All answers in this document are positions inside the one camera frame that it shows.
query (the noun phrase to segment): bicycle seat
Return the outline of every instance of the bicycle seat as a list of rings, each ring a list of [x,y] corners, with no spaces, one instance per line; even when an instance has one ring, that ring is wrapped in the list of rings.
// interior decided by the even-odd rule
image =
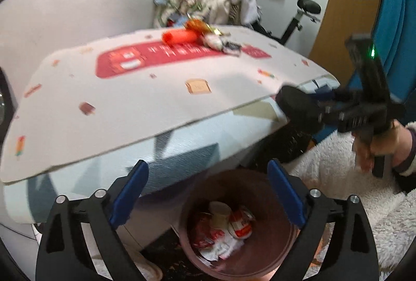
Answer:
[[[321,6],[311,0],[298,0],[297,6],[310,14],[317,15],[321,13]]]

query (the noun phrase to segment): metal screw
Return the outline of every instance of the metal screw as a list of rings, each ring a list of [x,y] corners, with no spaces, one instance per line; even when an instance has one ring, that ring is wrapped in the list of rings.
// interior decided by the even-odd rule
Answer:
[[[97,198],[103,198],[106,194],[107,194],[107,191],[105,189],[99,189],[99,190],[95,191],[95,193],[94,193],[94,195]]]
[[[359,198],[359,197],[357,197],[356,195],[351,195],[351,196],[349,197],[349,200],[350,200],[353,204],[357,204],[357,203],[359,203],[359,202],[360,202],[360,198]]]
[[[56,198],[56,202],[58,204],[62,204],[65,200],[66,200],[66,196],[65,195],[60,195],[59,197]]]
[[[312,195],[314,198],[319,198],[321,196],[321,191],[314,188],[309,191],[309,194]]]

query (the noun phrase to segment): person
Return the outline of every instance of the person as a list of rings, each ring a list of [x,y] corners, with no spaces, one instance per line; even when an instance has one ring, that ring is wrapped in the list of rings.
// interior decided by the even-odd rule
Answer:
[[[316,147],[285,166],[309,189],[346,199],[358,195],[367,213],[379,259],[380,280],[397,266],[416,235],[416,122],[406,127],[397,120],[390,130],[367,145],[356,134],[332,133]],[[374,156],[392,155],[392,175],[377,179],[371,174]],[[333,224],[324,232],[322,262]],[[311,267],[312,276],[319,267]]]

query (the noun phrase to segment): orange cylinder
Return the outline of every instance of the orange cylinder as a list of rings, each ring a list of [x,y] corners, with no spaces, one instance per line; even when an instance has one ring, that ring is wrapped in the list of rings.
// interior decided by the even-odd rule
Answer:
[[[198,40],[200,34],[193,30],[169,30],[162,34],[162,41],[167,45],[180,43],[194,43]]]

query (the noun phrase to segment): brown wooden panel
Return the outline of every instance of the brown wooden panel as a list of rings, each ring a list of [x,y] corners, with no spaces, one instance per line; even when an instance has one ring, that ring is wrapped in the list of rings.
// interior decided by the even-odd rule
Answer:
[[[347,84],[354,68],[344,41],[352,33],[371,32],[380,0],[328,0],[309,58]]]

